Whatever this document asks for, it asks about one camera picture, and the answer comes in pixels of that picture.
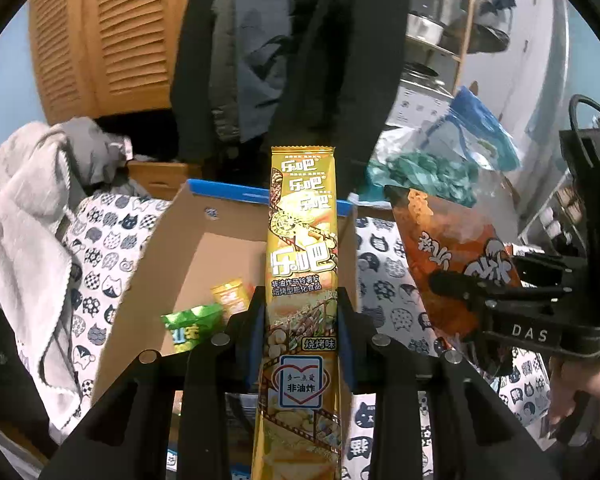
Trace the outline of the right hand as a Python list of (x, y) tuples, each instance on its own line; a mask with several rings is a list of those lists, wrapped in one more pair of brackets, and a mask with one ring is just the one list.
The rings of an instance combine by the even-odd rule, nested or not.
[[(576, 409), (577, 392), (584, 392), (600, 402), (600, 360), (564, 361), (550, 359), (550, 423), (556, 425)], [(594, 437), (600, 440), (600, 410)]]

